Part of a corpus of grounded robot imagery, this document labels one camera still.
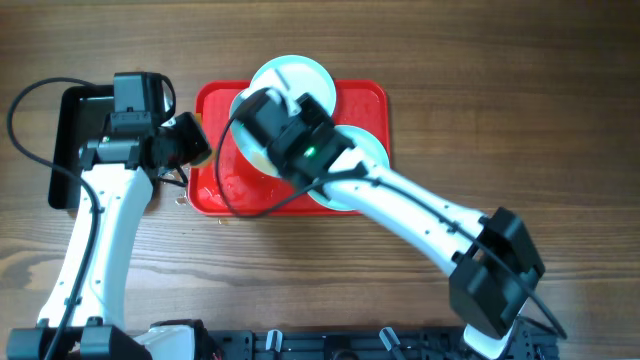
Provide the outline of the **orange green scrub sponge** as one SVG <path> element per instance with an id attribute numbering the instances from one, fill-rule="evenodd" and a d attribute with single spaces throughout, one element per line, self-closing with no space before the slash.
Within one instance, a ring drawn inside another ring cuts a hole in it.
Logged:
<path id="1" fill-rule="evenodd" d="M 195 113 L 195 121 L 199 125 L 199 129 L 201 130 L 205 143 L 208 146 L 208 149 L 203 153 L 201 153 L 194 161 L 191 162 L 191 167 L 204 168 L 209 166 L 212 163 L 212 161 L 216 158 L 217 153 L 216 153 L 216 150 L 211 147 L 209 141 L 207 140 L 206 134 L 204 133 L 204 130 L 202 128 L 203 117 L 201 113 Z"/>

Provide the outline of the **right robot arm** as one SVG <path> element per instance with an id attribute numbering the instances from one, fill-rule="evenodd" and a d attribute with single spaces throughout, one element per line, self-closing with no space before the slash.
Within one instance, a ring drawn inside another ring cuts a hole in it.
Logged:
<path id="1" fill-rule="evenodd" d="M 231 118 L 300 193 L 349 206 L 429 258 L 448 277 L 464 342 L 486 359 L 505 353 L 545 272 L 520 217 L 503 207 L 487 216 L 406 179 L 338 131 L 308 93 L 246 90 Z"/>

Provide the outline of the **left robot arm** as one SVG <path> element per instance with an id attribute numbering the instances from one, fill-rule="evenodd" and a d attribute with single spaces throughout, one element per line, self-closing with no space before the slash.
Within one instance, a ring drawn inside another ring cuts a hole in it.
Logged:
<path id="1" fill-rule="evenodd" d="M 154 359 L 166 346 L 124 330 L 124 292 L 133 243 L 154 186 L 167 169 L 207 160 L 211 147 L 190 112 L 176 112 L 169 78 L 153 72 L 117 73 L 114 110 L 79 149 L 80 173 L 36 156 L 13 128 L 18 102 L 7 113 L 13 146 L 80 187 L 64 263 L 32 328 L 11 331 L 10 359 Z"/>

